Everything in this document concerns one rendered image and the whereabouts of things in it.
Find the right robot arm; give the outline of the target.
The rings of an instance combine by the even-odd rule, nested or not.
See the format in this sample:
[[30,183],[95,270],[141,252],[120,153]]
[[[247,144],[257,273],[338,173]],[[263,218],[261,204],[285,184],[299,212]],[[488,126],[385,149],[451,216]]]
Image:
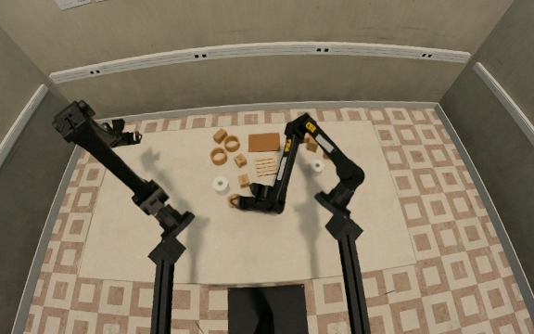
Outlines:
[[[326,195],[323,190],[319,194],[333,207],[347,215],[351,214],[351,211],[347,206],[351,201],[350,199],[355,194],[355,190],[363,183],[365,173],[354,161],[347,158],[336,143],[314,121],[311,119],[311,116],[305,112],[292,122],[286,124],[286,129],[284,131],[284,135],[286,135],[286,144],[274,185],[270,186],[253,182],[249,184],[248,186],[251,194],[256,195],[255,197],[247,196],[247,204],[255,205],[256,200],[258,200],[255,207],[259,212],[268,211],[277,214],[283,212],[286,205],[286,191],[297,155],[299,142],[302,144],[305,134],[309,132],[328,158],[331,161],[336,159],[333,164],[335,163],[334,165],[337,167],[336,173],[341,182],[338,182],[335,189],[332,188],[328,195]],[[300,123],[308,129],[308,132],[299,125]],[[342,155],[343,157],[339,155]],[[337,158],[337,156],[339,157]]]

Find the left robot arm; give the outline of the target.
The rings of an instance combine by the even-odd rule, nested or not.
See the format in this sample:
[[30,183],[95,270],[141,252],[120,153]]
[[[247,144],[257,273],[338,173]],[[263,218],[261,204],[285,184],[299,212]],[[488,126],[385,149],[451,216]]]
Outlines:
[[165,202],[170,197],[165,191],[162,192],[164,189],[153,179],[148,182],[136,174],[111,149],[120,147],[123,144],[123,139],[130,139],[129,132],[122,132],[125,124],[124,119],[112,120],[113,132],[107,122],[98,124],[92,119],[93,116],[95,116],[95,112],[86,102],[83,100],[74,101],[57,114],[51,124],[68,143],[73,142],[84,148],[129,187],[134,193],[133,203],[142,212],[148,216],[157,213],[155,218],[164,230],[160,236],[165,238],[184,221],[190,212],[186,211],[180,215],[169,203],[165,206]]

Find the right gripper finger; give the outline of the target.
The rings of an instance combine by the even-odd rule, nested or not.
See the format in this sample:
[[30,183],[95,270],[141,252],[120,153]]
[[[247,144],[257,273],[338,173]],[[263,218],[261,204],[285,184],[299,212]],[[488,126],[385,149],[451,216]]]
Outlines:
[[[238,199],[238,203],[236,204],[236,206],[235,206],[235,204],[232,202],[232,200],[235,200],[235,199]],[[235,198],[229,200],[229,202],[230,202],[231,204],[233,204],[238,210],[240,210],[240,206],[241,206],[241,205],[239,205],[239,199],[240,199],[240,196],[237,196],[237,197],[235,197]]]

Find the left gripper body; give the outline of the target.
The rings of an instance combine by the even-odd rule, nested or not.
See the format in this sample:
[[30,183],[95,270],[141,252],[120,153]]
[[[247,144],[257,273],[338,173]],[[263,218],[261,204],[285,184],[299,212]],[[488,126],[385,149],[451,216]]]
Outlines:
[[[135,136],[134,136],[134,132],[130,132],[129,135],[130,135],[130,139],[125,139],[125,140],[124,140],[123,137],[121,136],[122,139],[123,139],[123,144],[122,144],[122,146],[124,146],[124,144],[125,144],[125,146],[130,146],[130,145],[140,144],[140,141],[139,141],[139,135],[135,135]],[[134,137],[135,137],[135,140],[134,140]]]

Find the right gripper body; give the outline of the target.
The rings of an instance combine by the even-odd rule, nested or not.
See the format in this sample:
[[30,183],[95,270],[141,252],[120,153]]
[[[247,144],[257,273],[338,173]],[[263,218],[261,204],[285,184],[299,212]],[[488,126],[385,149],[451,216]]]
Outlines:
[[[241,210],[245,210],[245,211],[253,211],[253,210],[250,210],[250,209],[254,209],[254,211],[256,211],[257,209],[256,209],[255,206],[256,206],[256,202],[258,200],[256,200],[255,205],[254,204],[247,204],[246,203],[246,198],[247,198],[247,196],[240,196],[240,199],[239,199],[239,205],[241,205],[240,209]],[[242,203],[242,201],[243,201],[243,203]]]

